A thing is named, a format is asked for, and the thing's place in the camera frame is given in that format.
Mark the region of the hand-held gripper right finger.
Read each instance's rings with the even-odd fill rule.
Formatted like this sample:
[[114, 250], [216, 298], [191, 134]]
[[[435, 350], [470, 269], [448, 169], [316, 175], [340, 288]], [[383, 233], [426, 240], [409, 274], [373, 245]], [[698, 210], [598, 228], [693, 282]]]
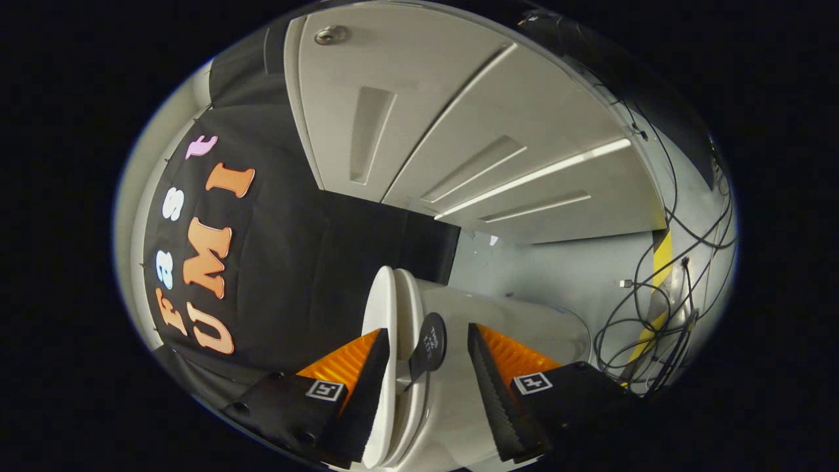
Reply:
[[640, 397], [584, 361], [559, 364], [488, 326], [468, 326], [467, 348], [503, 462], [554, 459], [595, 439]]

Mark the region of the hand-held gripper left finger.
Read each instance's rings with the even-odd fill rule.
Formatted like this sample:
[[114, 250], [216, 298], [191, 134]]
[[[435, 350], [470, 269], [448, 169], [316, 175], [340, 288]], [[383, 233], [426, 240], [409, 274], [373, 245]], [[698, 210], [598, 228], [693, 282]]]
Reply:
[[223, 415], [288, 453], [347, 468], [362, 460], [390, 355], [377, 328], [295, 374], [268, 374]]

